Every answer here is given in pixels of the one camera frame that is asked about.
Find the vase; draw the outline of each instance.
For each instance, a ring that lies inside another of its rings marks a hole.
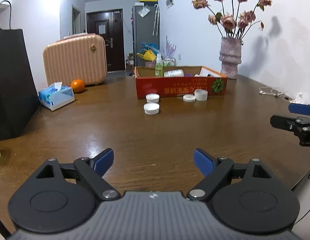
[[[221,73],[230,79],[237,79],[237,66],[242,63],[242,43],[235,38],[222,37],[219,59],[222,62]]]

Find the brown tabletop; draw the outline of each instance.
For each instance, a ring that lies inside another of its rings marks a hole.
[[[46,159],[69,163],[108,147],[115,160],[104,179],[120,193],[185,194],[203,179],[193,164],[197,147],[237,163],[259,158],[287,186],[294,186],[310,169],[310,148],[299,146],[293,133],[271,127],[273,114],[290,115],[288,103],[260,95],[261,86],[239,76],[228,81],[225,96],[195,103],[161,98],[160,113],[147,116],[134,78],[116,78],[89,87],[55,112],[40,107],[21,137],[0,142],[0,219],[14,230],[8,200]]]

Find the black paper bag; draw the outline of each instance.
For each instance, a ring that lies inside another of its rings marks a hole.
[[[39,104],[23,30],[0,29],[0,140],[20,136]]]

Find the orange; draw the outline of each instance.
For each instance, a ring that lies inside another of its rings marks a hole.
[[[85,89],[85,83],[81,79],[76,79],[70,84],[71,88],[73,89],[74,93],[83,92]]]

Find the gray refrigerator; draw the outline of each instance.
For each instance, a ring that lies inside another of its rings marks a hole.
[[[142,58],[138,57],[138,53],[144,47],[141,45],[142,42],[156,44],[159,48],[159,32],[158,36],[156,35],[156,30],[153,36],[153,27],[155,20],[155,11],[154,6],[149,6],[150,12],[142,17],[138,14],[140,10],[143,9],[143,6],[134,6],[133,7],[133,44],[134,44],[134,66],[145,66],[145,62]]]

